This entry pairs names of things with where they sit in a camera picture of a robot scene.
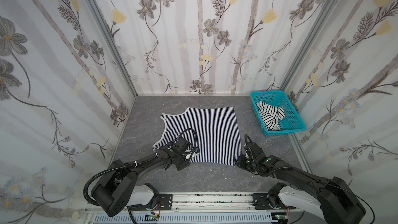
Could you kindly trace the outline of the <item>blue striped tank top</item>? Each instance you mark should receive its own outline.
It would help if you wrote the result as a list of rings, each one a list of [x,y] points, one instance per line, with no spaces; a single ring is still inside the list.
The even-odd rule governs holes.
[[[233,107],[187,108],[181,114],[161,114],[164,131],[153,145],[157,150],[176,139],[184,130],[191,128],[182,136],[190,142],[197,138],[199,154],[191,163],[215,163],[234,166],[241,155],[240,133]]]

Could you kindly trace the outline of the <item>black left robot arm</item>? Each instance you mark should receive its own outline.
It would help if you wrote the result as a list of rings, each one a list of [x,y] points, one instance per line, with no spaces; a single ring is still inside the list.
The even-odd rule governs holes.
[[[171,144],[160,147],[153,155],[134,162],[114,161],[108,169],[92,176],[85,184],[85,200],[101,207],[109,217],[119,214],[129,205],[137,181],[152,171],[175,165],[178,171],[186,168],[190,160],[200,153],[182,136]]]

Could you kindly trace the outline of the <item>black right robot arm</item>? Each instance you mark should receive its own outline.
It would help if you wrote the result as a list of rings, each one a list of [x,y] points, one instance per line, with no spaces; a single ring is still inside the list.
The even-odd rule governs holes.
[[[262,148],[245,136],[245,154],[235,164],[261,177],[280,182],[268,191],[272,207],[294,206],[323,219],[328,224],[358,224],[366,210],[347,183],[328,179],[296,168],[279,157],[267,156]]]

